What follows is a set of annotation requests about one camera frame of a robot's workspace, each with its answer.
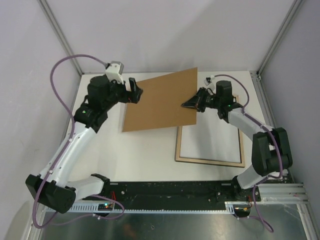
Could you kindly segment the brown frame backing board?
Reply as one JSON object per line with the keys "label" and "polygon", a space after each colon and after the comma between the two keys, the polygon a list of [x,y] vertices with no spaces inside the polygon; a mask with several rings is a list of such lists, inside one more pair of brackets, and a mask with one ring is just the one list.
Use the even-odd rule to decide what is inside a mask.
{"label": "brown frame backing board", "polygon": [[143,93],[137,104],[126,106],[123,132],[196,124],[196,110],[182,107],[198,89],[196,67],[141,80],[137,86]]}

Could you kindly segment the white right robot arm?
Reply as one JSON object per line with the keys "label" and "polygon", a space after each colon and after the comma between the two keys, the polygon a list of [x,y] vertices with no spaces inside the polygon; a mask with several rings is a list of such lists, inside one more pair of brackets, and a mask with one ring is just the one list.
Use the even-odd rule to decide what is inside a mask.
{"label": "white right robot arm", "polygon": [[242,201],[253,187],[279,179],[292,166],[290,144],[283,128],[265,125],[244,111],[232,89],[201,87],[182,108],[203,115],[177,131],[177,162],[244,168],[227,180],[227,194]]}

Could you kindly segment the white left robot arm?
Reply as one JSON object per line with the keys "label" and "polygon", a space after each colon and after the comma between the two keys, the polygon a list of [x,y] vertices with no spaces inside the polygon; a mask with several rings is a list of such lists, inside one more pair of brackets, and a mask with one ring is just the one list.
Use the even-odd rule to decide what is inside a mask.
{"label": "white left robot arm", "polygon": [[105,200],[110,196],[107,177],[97,173],[77,181],[70,181],[69,177],[82,151],[107,120],[108,111],[117,103],[139,102],[143,90],[133,77],[128,82],[130,89],[106,75],[90,80],[87,95],[71,120],[70,132],[47,166],[38,175],[29,175],[25,181],[35,204],[64,214],[80,199],[95,195]]}

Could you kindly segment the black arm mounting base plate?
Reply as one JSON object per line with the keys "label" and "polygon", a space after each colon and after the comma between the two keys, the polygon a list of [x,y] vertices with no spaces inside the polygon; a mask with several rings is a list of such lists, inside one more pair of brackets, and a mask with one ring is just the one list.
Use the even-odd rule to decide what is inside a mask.
{"label": "black arm mounting base plate", "polygon": [[225,202],[261,201],[259,188],[241,189],[231,180],[110,182],[100,196],[128,211],[215,211]]}

